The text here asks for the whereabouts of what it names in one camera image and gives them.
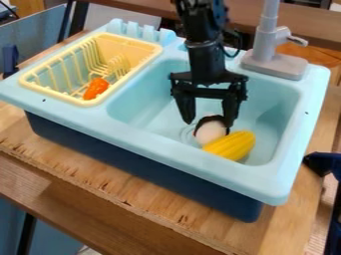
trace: dish drying rack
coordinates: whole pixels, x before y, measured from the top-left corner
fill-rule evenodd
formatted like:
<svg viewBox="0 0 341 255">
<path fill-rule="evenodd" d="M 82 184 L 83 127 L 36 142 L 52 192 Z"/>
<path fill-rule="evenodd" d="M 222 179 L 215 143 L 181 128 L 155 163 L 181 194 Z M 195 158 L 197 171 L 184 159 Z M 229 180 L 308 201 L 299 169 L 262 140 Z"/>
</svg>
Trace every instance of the dish drying rack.
<svg viewBox="0 0 341 255">
<path fill-rule="evenodd" d="M 125 36 L 98 33 L 31 69 L 20 85 L 78 106 L 95 106 L 162 52 L 162 46 Z M 101 77 L 109 87 L 84 100 L 91 80 Z"/>
</svg>

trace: dark blue object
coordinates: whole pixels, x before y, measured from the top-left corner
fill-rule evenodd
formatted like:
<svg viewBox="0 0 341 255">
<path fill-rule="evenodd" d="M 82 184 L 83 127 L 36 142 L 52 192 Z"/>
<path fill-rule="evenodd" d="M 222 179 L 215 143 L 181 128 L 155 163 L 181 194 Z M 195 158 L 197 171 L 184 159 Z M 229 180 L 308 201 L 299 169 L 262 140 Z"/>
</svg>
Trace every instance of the dark blue object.
<svg viewBox="0 0 341 255">
<path fill-rule="evenodd" d="M 263 203 L 173 169 L 159 162 L 26 113 L 33 131 L 49 140 L 94 157 L 133 175 L 206 204 L 245 222 L 255 221 Z"/>
<path fill-rule="evenodd" d="M 4 58 L 4 75 L 3 78 L 6 79 L 7 77 L 13 75 L 14 73 L 18 72 L 18 58 L 19 52 L 17 46 L 13 44 L 5 45 L 2 48 L 2 56 Z"/>
<path fill-rule="evenodd" d="M 321 177 L 332 172 L 335 178 L 341 180 L 341 154 L 313 152 L 306 155 L 303 162 Z"/>
<path fill-rule="evenodd" d="M 328 240 L 328 252 L 325 255 L 338 255 L 340 254 L 340 240 L 341 240 L 341 224 L 336 220 L 336 218 L 332 219 L 330 230 L 329 230 L 330 239 Z"/>
<path fill-rule="evenodd" d="M 29 255 L 32 245 L 32 238 L 36 228 L 37 219 L 29 213 L 25 213 L 24 226 L 18 245 L 17 255 Z"/>
</svg>

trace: wooden table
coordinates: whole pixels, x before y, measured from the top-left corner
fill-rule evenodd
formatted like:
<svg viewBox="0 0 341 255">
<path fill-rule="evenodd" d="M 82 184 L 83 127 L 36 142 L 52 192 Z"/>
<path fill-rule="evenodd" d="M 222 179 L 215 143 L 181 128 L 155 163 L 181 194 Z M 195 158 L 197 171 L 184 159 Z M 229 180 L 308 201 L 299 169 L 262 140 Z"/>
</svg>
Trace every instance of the wooden table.
<svg viewBox="0 0 341 255">
<path fill-rule="evenodd" d="M 171 0 L 85 0 L 121 9 L 177 19 Z M 254 34 L 263 0 L 225 0 L 232 26 Z M 280 4 L 279 25 L 309 40 L 310 45 L 341 51 L 341 13 L 293 4 Z"/>
<path fill-rule="evenodd" d="M 340 97 L 330 86 L 308 152 L 332 149 Z M 295 255 L 308 244 L 322 179 L 305 166 L 285 205 L 243 223 L 40 138 L 21 110 L 0 104 L 0 195 L 103 254 Z"/>
</svg>

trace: faucet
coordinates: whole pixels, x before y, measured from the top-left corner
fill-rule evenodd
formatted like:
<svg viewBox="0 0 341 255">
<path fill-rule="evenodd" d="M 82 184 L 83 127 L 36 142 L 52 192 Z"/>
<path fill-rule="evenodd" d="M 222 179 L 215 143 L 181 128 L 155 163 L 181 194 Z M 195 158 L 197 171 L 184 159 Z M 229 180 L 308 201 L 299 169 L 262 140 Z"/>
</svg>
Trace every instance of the faucet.
<svg viewBox="0 0 341 255">
<path fill-rule="evenodd" d="M 280 0 L 264 0 L 253 49 L 241 60 L 244 69 L 289 80 L 302 79 L 308 62 L 302 58 L 276 54 L 278 45 L 291 42 L 306 47 L 308 42 L 291 35 L 288 27 L 277 27 Z"/>
</svg>

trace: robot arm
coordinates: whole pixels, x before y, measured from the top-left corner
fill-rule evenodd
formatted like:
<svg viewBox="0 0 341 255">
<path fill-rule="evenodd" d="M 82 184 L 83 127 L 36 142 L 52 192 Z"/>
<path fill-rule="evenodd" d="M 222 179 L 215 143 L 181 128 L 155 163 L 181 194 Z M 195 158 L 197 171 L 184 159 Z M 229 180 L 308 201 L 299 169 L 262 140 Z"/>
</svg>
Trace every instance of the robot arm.
<svg viewBox="0 0 341 255">
<path fill-rule="evenodd" d="M 248 78 L 225 68 L 223 29 L 228 9 L 223 0 L 173 0 L 186 34 L 190 71 L 170 74 L 171 94 L 182 119 L 190 124 L 195 118 L 195 98 L 222 100 L 225 125 L 230 128 L 247 99 Z M 210 89 L 228 83 L 226 90 Z"/>
</svg>

